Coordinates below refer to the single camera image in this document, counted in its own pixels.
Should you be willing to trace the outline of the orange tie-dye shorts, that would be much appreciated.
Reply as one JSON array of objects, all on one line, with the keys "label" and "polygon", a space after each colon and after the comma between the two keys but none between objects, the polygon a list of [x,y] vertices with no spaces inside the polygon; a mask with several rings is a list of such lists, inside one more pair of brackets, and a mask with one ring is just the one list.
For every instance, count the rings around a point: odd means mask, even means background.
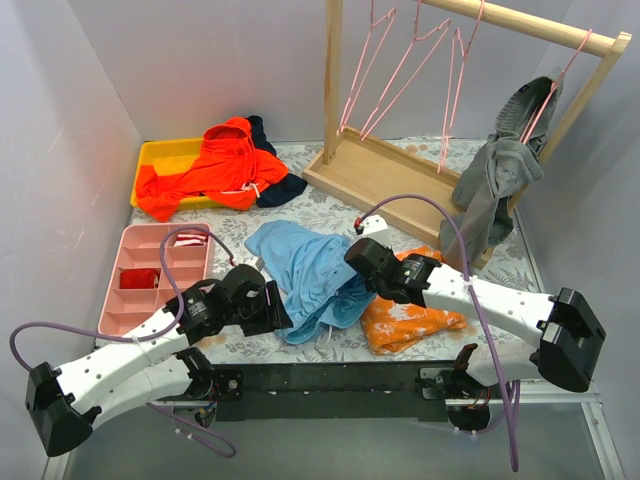
[{"label": "orange tie-dye shorts", "polygon": [[374,355],[391,355],[430,335],[464,330],[467,318],[448,310],[398,304],[377,296],[364,311],[361,326]]}]

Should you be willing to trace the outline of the red folded cloth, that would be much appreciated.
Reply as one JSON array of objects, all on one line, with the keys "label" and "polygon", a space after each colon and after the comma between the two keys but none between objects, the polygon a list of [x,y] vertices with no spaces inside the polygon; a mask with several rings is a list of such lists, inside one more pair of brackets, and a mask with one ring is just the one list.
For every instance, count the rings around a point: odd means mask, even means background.
[{"label": "red folded cloth", "polygon": [[160,282],[160,271],[154,268],[123,269],[120,273],[119,288],[126,290],[152,290]]}]

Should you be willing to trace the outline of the grey shorts on hanger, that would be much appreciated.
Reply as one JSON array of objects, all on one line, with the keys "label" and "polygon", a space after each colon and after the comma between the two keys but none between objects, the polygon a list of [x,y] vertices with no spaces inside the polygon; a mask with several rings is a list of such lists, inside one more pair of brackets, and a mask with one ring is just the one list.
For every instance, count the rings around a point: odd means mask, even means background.
[{"label": "grey shorts on hanger", "polygon": [[526,124],[549,92],[561,69],[522,85],[511,95],[495,120],[495,131],[461,174],[451,199],[462,213],[454,217],[473,263],[501,244],[513,230],[508,204],[513,195],[543,178],[539,152],[547,142],[549,126],[563,82],[552,96],[527,144],[519,141]]}]

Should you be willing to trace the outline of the yellow plastic bin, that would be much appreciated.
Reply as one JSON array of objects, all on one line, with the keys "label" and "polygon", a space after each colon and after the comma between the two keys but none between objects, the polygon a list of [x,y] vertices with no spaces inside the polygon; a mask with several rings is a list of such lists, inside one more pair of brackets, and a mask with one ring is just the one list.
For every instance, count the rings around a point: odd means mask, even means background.
[{"label": "yellow plastic bin", "polygon": [[131,190],[131,206],[138,208],[136,182],[142,166],[152,166],[159,176],[183,173],[199,156],[201,143],[200,137],[144,142],[140,148]]}]

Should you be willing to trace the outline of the bright orange shorts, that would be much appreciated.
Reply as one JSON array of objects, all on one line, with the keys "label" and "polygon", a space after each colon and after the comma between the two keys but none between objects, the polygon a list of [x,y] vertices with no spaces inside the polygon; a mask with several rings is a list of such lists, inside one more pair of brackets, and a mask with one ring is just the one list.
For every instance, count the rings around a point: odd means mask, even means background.
[{"label": "bright orange shorts", "polygon": [[159,176],[152,166],[142,166],[136,182],[138,208],[159,222],[169,221],[181,208],[249,209],[289,170],[279,158],[254,146],[246,118],[232,117],[210,127],[200,137],[199,156],[183,173]]}]

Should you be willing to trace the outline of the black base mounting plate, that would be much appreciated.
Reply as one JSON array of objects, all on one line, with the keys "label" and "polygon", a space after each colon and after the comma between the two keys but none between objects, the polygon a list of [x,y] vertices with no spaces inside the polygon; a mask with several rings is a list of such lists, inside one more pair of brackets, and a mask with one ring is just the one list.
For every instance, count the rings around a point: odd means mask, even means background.
[{"label": "black base mounting plate", "polygon": [[489,421],[496,386],[453,371],[452,361],[228,364],[199,375],[194,399],[211,401],[220,422],[243,420],[417,419]]}]

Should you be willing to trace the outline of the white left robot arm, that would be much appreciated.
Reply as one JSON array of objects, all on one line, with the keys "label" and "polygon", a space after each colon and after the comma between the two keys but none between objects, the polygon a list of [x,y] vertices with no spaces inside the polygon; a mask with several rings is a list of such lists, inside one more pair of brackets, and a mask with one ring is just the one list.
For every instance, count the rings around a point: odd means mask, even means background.
[{"label": "white left robot arm", "polygon": [[169,397],[237,400],[243,375],[217,370],[197,344],[226,326],[245,336],[292,327],[277,284],[250,265],[200,280],[121,341],[53,367],[31,369],[25,406],[50,457],[68,453],[105,422]]}]

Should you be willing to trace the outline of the red white striped cloth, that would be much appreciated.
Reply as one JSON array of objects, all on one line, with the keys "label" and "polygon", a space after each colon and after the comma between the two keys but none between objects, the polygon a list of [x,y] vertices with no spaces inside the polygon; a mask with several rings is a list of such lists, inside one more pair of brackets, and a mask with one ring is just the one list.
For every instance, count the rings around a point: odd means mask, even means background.
[{"label": "red white striped cloth", "polygon": [[173,243],[174,247],[203,246],[208,242],[208,236],[202,233],[182,232],[178,233]]}]

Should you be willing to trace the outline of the aluminium frame rail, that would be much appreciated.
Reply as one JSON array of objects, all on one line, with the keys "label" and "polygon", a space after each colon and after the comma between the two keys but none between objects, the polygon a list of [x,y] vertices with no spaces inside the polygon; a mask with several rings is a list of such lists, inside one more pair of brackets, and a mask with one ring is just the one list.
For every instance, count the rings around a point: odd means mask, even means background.
[{"label": "aluminium frame rail", "polygon": [[517,437],[498,420],[499,400],[463,419],[243,420],[213,430],[237,446],[222,458],[140,408],[100,428],[49,478],[64,479],[621,479],[625,473],[594,393],[522,386]]}]

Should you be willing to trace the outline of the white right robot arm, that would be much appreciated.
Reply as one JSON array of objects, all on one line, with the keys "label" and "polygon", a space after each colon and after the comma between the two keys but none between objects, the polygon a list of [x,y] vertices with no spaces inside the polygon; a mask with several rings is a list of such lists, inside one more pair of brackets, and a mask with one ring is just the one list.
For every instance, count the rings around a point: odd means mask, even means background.
[{"label": "white right robot arm", "polygon": [[486,319],[514,335],[506,344],[461,350],[451,375],[460,395],[471,398],[502,381],[529,379],[574,393],[589,389],[606,332],[580,292],[564,288],[549,295],[465,279],[424,255],[400,260],[371,238],[358,240],[344,259],[386,300]]}]

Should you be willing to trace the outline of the wooden clothes rack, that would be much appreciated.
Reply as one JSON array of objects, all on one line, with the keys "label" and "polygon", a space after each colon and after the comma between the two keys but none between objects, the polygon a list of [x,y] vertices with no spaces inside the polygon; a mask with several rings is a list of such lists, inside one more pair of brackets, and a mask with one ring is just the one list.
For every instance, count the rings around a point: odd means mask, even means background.
[{"label": "wooden clothes rack", "polygon": [[[435,1],[432,5],[599,58],[597,68],[542,149],[542,164],[548,162],[632,39],[627,32],[612,38],[484,1]],[[342,12],[342,2],[327,2],[324,148],[304,169],[304,178],[312,186],[361,210],[389,196],[417,193],[430,194],[447,212],[455,212],[450,195],[459,179],[458,173],[439,168],[434,162],[382,139],[365,136],[348,126],[345,117],[339,114]]]}]

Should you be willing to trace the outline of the light blue shorts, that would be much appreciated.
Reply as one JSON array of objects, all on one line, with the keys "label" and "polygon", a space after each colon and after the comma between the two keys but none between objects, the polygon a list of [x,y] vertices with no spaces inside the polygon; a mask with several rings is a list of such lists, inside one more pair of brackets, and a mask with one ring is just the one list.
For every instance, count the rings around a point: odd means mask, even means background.
[{"label": "light blue shorts", "polygon": [[316,233],[286,220],[265,223],[245,240],[285,293],[292,322],[280,333],[285,343],[304,344],[324,331],[348,329],[375,299],[344,260],[351,245],[346,236]]}]

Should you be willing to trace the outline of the navy blue garment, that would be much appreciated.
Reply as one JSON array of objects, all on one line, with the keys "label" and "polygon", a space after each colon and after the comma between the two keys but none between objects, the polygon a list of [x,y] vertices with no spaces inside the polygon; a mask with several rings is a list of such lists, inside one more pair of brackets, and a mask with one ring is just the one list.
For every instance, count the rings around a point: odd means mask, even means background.
[{"label": "navy blue garment", "polygon": [[[251,125],[251,138],[254,146],[272,156],[278,157],[275,147],[267,139],[263,119],[258,115],[251,115],[246,120]],[[288,173],[279,182],[266,188],[256,200],[256,204],[260,208],[280,207],[302,195],[307,185],[308,182],[303,178]]]}]

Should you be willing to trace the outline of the pink hanger holding grey shorts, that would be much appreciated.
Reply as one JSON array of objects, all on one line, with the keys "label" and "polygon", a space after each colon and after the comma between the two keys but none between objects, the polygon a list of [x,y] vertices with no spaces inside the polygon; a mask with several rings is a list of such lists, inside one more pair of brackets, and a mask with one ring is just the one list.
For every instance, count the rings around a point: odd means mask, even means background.
[{"label": "pink hanger holding grey shorts", "polygon": [[540,105],[538,105],[536,107],[536,109],[534,110],[533,114],[531,115],[528,123],[526,124],[526,127],[525,127],[523,133],[521,134],[521,136],[519,138],[519,141],[521,143],[523,143],[523,144],[527,144],[528,143],[530,137],[532,136],[532,134],[533,134],[533,132],[534,132],[536,126],[537,126],[537,124],[539,123],[540,117],[544,113],[544,110],[546,109],[546,107],[547,107],[548,103],[550,102],[552,96],[558,90],[559,84],[564,81],[564,77],[566,76],[567,71],[570,69],[571,65],[573,64],[573,62],[575,61],[577,56],[583,50],[585,44],[588,42],[589,38],[591,37],[592,32],[593,32],[592,29],[589,29],[587,31],[587,33],[583,37],[581,43],[575,49],[575,51],[574,51],[571,59],[567,63],[567,65],[560,71],[560,73],[557,76],[557,78],[551,82],[549,92],[546,95],[544,101]]}]

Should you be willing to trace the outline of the pink divided organizer tray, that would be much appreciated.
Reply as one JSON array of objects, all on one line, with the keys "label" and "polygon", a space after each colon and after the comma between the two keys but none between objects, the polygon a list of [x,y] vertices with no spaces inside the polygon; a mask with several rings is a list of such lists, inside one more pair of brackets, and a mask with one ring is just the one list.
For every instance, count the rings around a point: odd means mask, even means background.
[{"label": "pink divided organizer tray", "polygon": [[[165,259],[169,272],[182,290],[205,278],[212,241],[208,239],[203,246],[174,247],[178,234],[175,230],[181,226],[186,229],[184,232],[202,234],[209,228],[205,223],[153,223],[131,225],[124,230],[97,326],[99,333],[123,336],[175,296],[163,273],[161,258]],[[158,269],[158,287],[152,290],[120,289],[121,271],[135,268]]]}]

